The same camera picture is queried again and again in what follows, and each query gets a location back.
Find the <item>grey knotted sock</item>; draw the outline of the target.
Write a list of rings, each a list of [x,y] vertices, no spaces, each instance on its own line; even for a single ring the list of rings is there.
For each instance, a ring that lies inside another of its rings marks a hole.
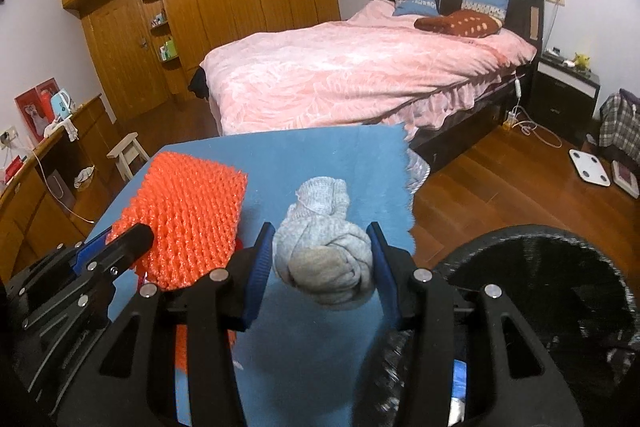
[[[346,181],[316,176],[295,195],[273,236],[274,273],[323,308],[362,306],[375,290],[371,242],[347,220]]]

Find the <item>orange foam net sheet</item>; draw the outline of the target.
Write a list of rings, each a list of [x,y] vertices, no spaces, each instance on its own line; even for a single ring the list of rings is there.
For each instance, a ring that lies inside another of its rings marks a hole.
[[[161,291],[189,287],[228,265],[238,250],[247,184],[247,174],[234,167],[159,153],[106,240],[113,242],[137,223],[149,225],[153,246],[134,262],[134,272]]]

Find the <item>black lined trash bin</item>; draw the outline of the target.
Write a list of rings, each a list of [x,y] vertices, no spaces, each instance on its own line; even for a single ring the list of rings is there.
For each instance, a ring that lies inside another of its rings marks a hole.
[[[638,424],[639,308],[585,239],[517,225],[433,269],[390,247],[401,320],[364,359],[354,425]]]

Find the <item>wooden side desk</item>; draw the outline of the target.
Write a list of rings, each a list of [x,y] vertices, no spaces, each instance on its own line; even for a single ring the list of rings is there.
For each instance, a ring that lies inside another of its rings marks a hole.
[[[85,239],[124,187],[107,153],[120,135],[102,98],[72,116],[78,139],[60,128],[26,152],[26,164],[1,194],[1,280],[62,244]]]

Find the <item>blue table cloth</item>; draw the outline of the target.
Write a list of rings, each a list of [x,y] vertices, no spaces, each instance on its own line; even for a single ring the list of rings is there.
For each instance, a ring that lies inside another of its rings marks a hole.
[[[239,233],[255,242],[265,223],[278,232],[277,264],[257,319],[236,338],[232,358],[252,426],[347,426],[357,379],[378,335],[376,296],[311,295],[304,272],[288,275],[305,225],[377,223],[388,243],[412,251],[408,147],[397,126],[346,126],[238,134],[176,145],[180,154],[240,169],[248,185]]]

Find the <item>light blue kettle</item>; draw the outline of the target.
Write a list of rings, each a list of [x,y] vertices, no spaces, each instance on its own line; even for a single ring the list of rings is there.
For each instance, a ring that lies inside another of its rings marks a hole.
[[[74,103],[68,92],[64,89],[56,92],[51,100],[52,112],[55,119],[64,120],[74,113]]]

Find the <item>black clothing on bed corner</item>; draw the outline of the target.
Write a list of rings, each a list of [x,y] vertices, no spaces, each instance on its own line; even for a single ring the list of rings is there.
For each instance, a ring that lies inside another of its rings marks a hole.
[[[206,72],[201,67],[198,67],[194,72],[188,90],[201,100],[207,100],[209,98]]]

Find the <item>white bathroom scale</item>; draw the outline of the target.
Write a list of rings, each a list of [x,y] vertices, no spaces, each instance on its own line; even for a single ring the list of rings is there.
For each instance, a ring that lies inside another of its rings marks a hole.
[[[597,156],[574,148],[568,152],[568,156],[582,181],[604,187],[611,185],[611,180]]]

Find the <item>black nightstand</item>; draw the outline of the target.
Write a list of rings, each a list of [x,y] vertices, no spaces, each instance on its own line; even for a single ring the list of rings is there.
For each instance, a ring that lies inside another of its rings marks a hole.
[[[594,72],[570,67],[549,53],[541,55],[527,112],[537,124],[582,147],[600,94]]]

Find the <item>white book on floor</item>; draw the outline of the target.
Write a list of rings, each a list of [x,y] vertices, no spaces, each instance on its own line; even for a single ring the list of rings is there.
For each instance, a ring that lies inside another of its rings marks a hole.
[[[639,197],[639,184],[636,176],[621,162],[612,161],[614,183],[634,199]]]

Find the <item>brown dotted pillow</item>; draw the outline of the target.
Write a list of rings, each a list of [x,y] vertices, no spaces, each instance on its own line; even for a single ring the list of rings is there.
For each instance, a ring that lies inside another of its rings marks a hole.
[[[413,26],[435,34],[485,38],[495,35],[502,28],[502,21],[485,13],[459,10],[446,16],[420,17]]]

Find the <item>left blue pillow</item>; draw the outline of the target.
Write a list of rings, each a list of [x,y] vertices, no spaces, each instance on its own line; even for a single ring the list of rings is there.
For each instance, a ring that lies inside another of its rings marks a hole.
[[[393,16],[404,15],[439,16],[436,0],[397,0]]]

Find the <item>blue pillow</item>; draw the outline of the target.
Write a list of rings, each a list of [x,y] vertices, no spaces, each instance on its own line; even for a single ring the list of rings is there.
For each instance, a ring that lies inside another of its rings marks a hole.
[[[439,16],[436,0],[397,0],[393,16],[404,15]]]
[[[462,0],[461,9],[489,15],[503,23],[510,0]]]

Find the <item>yellow plush toy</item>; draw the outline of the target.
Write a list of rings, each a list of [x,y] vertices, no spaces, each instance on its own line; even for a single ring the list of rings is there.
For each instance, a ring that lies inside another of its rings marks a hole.
[[[581,72],[590,71],[590,57],[586,54],[576,53],[573,60],[575,68]]]

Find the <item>right blue pillow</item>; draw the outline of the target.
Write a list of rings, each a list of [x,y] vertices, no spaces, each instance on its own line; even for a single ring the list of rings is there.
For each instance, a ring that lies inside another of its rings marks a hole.
[[[461,9],[489,15],[503,23],[510,0],[462,0]]]

